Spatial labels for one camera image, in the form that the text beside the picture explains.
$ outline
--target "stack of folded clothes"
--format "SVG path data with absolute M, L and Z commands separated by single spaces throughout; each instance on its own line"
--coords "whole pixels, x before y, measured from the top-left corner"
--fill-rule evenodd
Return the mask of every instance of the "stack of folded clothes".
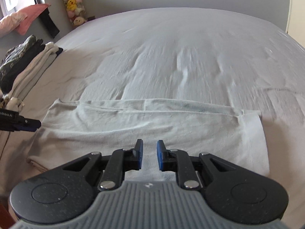
M 0 108 L 10 109 L 8 105 L 13 98 L 22 101 L 63 51 L 53 42 L 42 42 L 42 39 L 31 35 L 6 53 L 0 63 Z

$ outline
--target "yellow plush toy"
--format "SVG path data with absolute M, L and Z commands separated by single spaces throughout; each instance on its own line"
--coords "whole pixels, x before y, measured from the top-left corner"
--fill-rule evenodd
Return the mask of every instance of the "yellow plush toy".
M 74 11 L 75 9 L 77 9 L 76 0 L 69 0 L 67 3 L 67 10 Z

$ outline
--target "white bed sheet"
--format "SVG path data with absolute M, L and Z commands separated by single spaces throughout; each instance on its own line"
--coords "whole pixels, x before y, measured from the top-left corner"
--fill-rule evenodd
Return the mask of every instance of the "white bed sheet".
M 159 8 L 86 23 L 25 98 L 42 120 L 56 99 L 175 98 L 261 110 L 270 177 L 289 193 L 283 221 L 305 223 L 305 50 L 273 24 L 228 11 Z M 0 160 L 2 193 L 35 173 L 32 133 L 14 132 Z

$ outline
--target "pillow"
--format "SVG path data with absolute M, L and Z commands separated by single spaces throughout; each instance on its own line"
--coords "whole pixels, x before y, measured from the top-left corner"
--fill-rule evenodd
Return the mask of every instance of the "pillow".
M 27 17 L 22 11 L 7 15 L 0 21 L 0 38 L 13 31 Z
M 27 18 L 20 23 L 16 28 L 16 31 L 21 35 L 25 35 L 32 22 L 49 6 L 50 4 L 35 4 L 19 10 L 22 13 L 27 14 Z

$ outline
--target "silver screw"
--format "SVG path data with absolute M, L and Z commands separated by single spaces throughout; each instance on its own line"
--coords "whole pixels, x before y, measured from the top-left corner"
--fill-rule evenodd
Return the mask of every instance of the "silver screw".
M 100 183 L 102 189 L 112 189 L 115 186 L 113 181 L 103 181 Z
M 184 183 L 184 186 L 189 189 L 197 188 L 199 187 L 199 185 L 200 185 L 199 182 L 195 180 L 188 180 Z

